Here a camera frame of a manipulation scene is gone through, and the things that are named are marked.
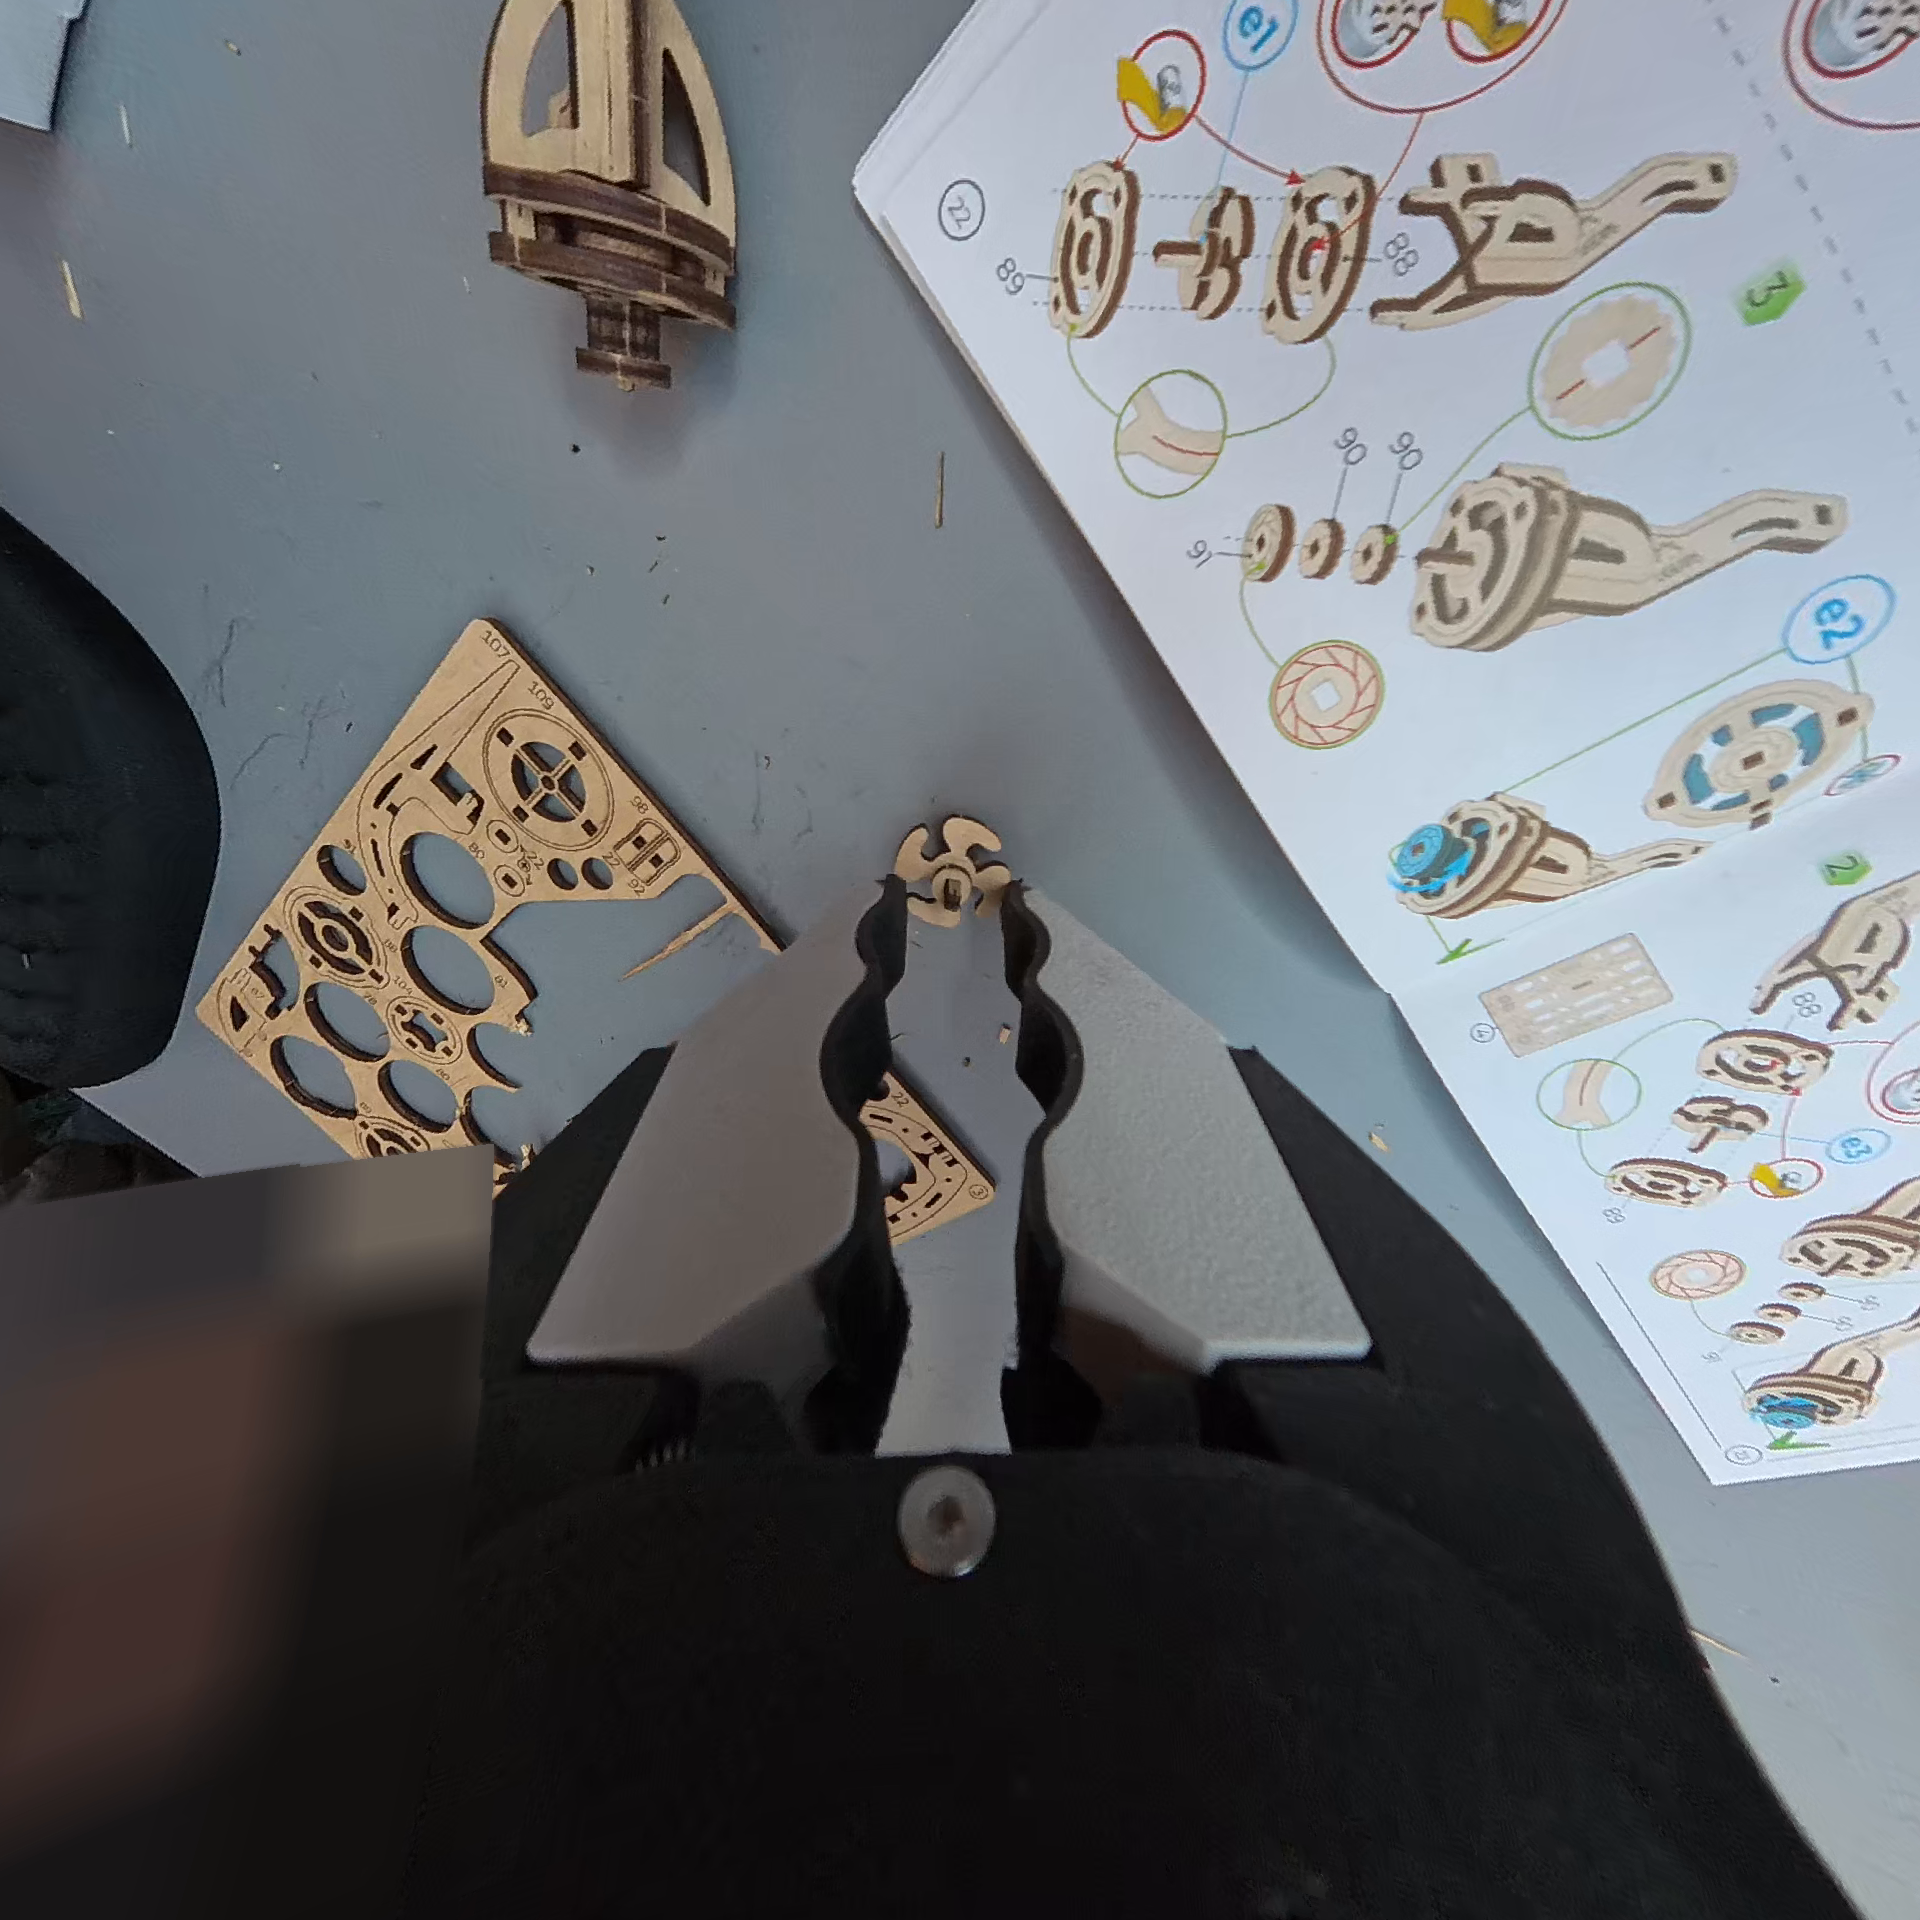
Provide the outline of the small wooden propeller part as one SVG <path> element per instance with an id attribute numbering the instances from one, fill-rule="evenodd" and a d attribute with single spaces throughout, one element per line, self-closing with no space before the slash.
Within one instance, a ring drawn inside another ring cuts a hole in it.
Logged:
<path id="1" fill-rule="evenodd" d="M 1002 839 L 981 820 L 947 817 L 936 830 L 916 826 L 895 860 L 907 913 L 936 929 L 957 929 L 963 913 L 996 918 L 1013 871 L 999 863 Z"/>

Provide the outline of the white instruction booklet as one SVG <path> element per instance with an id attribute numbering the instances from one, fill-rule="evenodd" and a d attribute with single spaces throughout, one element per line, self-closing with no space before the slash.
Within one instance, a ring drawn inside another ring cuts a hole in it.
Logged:
<path id="1" fill-rule="evenodd" d="M 1703 1469 L 1916 1461 L 1916 4 L 978 4 L 854 193 Z"/>

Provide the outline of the black mesh wrist rest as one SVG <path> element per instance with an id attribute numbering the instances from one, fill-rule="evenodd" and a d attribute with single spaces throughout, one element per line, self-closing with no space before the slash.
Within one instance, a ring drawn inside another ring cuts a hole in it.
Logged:
<path id="1" fill-rule="evenodd" d="M 199 950 L 221 805 L 133 623 L 4 517 L 4 1069 L 52 1092 L 157 1063 Z"/>

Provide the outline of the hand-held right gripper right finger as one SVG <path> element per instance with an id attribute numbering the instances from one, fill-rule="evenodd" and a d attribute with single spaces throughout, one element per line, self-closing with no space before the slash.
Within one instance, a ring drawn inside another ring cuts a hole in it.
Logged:
<path id="1" fill-rule="evenodd" d="M 1226 1034 L 1030 886 L 999 900 L 999 929 L 1040 1105 L 999 1374 L 1008 1448 L 1080 1448 L 1151 1382 L 1372 1356 Z"/>

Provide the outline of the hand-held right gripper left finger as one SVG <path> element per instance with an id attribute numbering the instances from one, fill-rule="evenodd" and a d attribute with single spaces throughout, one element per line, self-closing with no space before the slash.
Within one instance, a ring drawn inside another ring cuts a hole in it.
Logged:
<path id="1" fill-rule="evenodd" d="M 547 1369 L 766 1386 L 871 1455 L 907 1299 L 861 1111 L 891 1069 L 904 886 L 858 886 L 674 1048 L 526 1344 Z"/>

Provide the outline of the wooden lever drum assembly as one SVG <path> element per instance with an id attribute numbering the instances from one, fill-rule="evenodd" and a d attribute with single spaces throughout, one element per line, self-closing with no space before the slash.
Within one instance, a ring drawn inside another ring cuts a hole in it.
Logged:
<path id="1" fill-rule="evenodd" d="M 480 134 L 490 257 L 584 301 L 577 368 L 670 388 L 665 322 L 735 329 L 732 152 L 680 4 L 500 4 Z"/>

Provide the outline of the white cardboard tray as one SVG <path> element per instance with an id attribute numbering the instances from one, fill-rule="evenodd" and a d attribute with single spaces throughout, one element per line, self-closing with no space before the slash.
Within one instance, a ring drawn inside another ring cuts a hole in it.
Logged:
<path id="1" fill-rule="evenodd" d="M 52 132 L 73 23 L 84 4 L 4 4 L 4 125 Z"/>

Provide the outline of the laser-cut plywood parts sheet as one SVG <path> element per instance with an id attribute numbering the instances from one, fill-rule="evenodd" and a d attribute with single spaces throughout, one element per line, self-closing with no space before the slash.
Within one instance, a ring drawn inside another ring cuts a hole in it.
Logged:
<path id="1" fill-rule="evenodd" d="M 533 1163 L 476 1098 L 520 1092 L 485 1029 L 533 1032 L 537 984 L 500 945 L 526 904 L 713 913 L 638 972 L 743 922 L 778 929 L 510 630 L 476 619 L 373 751 L 311 849 L 230 955 L 199 1023 L 353 1161 L 487 1148 L 495 1193 Z"/>

